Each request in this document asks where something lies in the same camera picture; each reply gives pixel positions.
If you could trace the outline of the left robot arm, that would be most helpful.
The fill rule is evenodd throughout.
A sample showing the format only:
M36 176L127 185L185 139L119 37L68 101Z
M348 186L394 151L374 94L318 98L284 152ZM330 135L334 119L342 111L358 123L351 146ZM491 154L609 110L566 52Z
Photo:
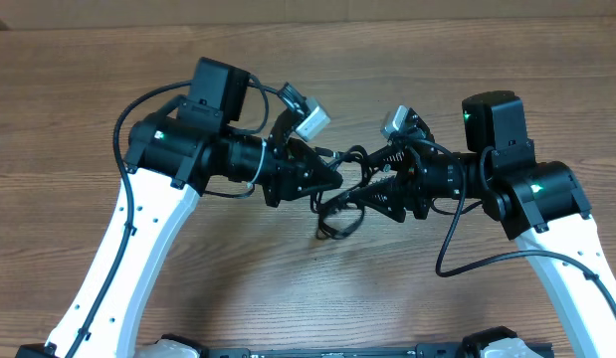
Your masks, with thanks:
M222 176L261 187L267 205L340 187L341 176L310 148L330 121L314 98L284 85L284 111L269 134L238 129L248 88L259 79L203 58L178 94L136 123L126 150L114 152L120 189L114 213L71 307L43 343L24 357L204 357L201 344L165 334L136 344L140 320L180 229Z

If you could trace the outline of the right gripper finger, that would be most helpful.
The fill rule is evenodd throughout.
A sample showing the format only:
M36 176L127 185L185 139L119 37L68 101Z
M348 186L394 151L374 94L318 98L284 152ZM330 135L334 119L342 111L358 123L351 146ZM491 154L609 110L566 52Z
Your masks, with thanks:
M412 168L412 147L390 142L367 157L368 166L380 171L406 172Z
M398 222L405 221L406 214L417 211L412 185L396 178L384 178L364 187L353 189L346 195L349 203L369 207Z

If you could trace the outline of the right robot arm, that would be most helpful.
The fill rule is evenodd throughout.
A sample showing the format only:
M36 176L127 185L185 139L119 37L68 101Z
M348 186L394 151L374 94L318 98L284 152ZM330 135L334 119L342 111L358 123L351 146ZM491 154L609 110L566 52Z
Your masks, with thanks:
M457 200L448 229L456 232L468 199L500 223L514 252L445 269L446 239L436 260L440 277L514 259L529 262L579 357L616 357L616 278L604 256L592 206L573 171L539 162L526 129L523 103L511 90L471 95L462 102L468 150L436 143L413 112L397 115L384 134L405 160L397 174L347 197L397 222L427 217L440 198Z

